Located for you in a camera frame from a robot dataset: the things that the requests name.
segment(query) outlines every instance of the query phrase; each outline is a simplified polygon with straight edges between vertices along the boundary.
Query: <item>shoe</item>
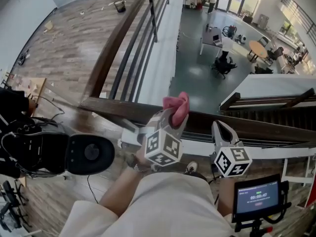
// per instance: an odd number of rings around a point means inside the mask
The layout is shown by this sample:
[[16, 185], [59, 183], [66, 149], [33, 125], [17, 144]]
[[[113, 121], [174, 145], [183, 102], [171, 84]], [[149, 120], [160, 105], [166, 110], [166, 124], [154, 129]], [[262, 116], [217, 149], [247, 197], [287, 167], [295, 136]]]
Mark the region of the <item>shoe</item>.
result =
[[187, 168], [186, 168], [186, 171], [184, 172], [185, 174], [189, 173], [193, 173], [193, 172], [196, 172], [198, 170], [198, 163], [196, 161], [191, 161]]

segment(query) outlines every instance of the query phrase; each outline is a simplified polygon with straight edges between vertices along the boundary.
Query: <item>gray floor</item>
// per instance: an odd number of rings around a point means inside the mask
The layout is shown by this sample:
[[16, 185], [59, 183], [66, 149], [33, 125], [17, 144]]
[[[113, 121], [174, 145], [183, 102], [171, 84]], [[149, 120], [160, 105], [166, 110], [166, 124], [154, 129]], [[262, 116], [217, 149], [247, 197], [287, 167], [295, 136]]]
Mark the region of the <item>gray floor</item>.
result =
[[[263, 35], [253, 27], [242, 22], [238, 17], [220, 11], [213, 11], [211, 15], [203, 12], [183, 9], [180, 23], [179, 51], [176, 56], [176, 72], [170, 85], [170, 95], [178, 96], [185, 91], [190, 97], [190, 110], [218, 114], [220, 103], [249, 75], [254, 71], [255, 64], [247, 59], [250, 51], [249, 41], [259, 40]], [[220, 29], [234, 24], [237, 27], [237, 35], [246, 35], [244, 45], [234, 43], [233, 50], [229, 53], [237, 68], [231, 70], [223, 79], [211, 71], [210, 65], [214, 62], [218, 48], [204, 45], [202, 55], [200, 51], [200, 37], [206, 24], [212, 24]], [[260, 67], [266, 67], [263, 60], [257, 59]], [[278, 73], [277, 64], [270, 67], [274, 73]]]

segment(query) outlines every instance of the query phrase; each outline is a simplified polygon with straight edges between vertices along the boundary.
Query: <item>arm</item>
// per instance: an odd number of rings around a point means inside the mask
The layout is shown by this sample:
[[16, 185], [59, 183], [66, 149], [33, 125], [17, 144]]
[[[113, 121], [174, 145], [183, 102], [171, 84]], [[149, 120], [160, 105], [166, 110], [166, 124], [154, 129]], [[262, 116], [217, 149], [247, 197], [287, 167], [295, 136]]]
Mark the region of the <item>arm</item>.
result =
[[235, 182], [235, 179], [228, 177], [220, 181], [217, 210], [223, 217], [233, 213]]
[[[138, 162], [145, 166], [150, 166], [150, 162], [144, 158], [145, 147], [143, 140], [142, 148], [136, 153]], [[140, 180], [144, 177], [143, 172], [137, 172], [133, 168], [127, 167], [112, 186], [105, 192], [100, 200], [100, 205], [108, 208], [120, 217], [128, 208], [132, 201]]]

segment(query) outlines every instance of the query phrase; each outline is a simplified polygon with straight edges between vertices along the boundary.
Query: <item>white sleeve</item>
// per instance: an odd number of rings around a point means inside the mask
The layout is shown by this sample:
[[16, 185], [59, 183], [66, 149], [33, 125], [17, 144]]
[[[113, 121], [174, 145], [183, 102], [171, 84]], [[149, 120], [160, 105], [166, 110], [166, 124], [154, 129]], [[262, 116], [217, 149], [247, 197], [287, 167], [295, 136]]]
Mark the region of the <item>white sleeve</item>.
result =
[[59, 237], [98, 237], [118, 216], [109, 209], [88, 201], [76, 201]]

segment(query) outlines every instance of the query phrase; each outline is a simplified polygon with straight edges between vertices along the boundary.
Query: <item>pink fabric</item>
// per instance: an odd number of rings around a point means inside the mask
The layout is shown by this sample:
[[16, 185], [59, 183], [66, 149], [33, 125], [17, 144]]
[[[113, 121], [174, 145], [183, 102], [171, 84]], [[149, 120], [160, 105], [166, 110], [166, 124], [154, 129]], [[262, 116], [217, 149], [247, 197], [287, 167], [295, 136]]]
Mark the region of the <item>pink fabric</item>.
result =
[[190, 110], [189, 96], [181, 92], [179, 97], [164, 97], [162, 100], [163, 109], [174, 108], [175, 114], [172, 116], [172, 124], [178, 126], [182, 123]]

